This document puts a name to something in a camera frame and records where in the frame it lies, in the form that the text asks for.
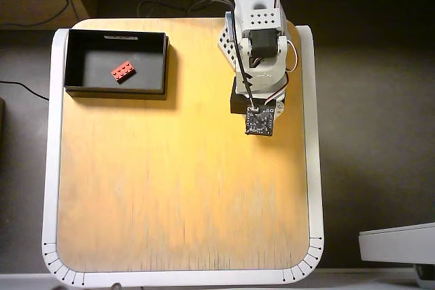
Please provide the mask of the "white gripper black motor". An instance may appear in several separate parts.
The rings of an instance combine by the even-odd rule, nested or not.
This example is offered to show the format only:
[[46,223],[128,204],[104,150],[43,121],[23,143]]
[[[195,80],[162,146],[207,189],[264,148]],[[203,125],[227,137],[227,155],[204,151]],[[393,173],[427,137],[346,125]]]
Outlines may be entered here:
[[283,113],[285,99],[282,98],[280,101],[278,100],[278,96],[276,98],[272,98],[271,100],[267,100],[266,98],[258,98],[253,95],[253,104],[251,105],[251,101],[249,99],[248,94],[237,94],[236,93],[237,79],[234,78],[232,84],[232,91],[230,95],[230,112],[233,114],[241,114],[245,115],[250,112],[256,115],[265,115],[266,113],[274,113],[275,116],[279,116]]

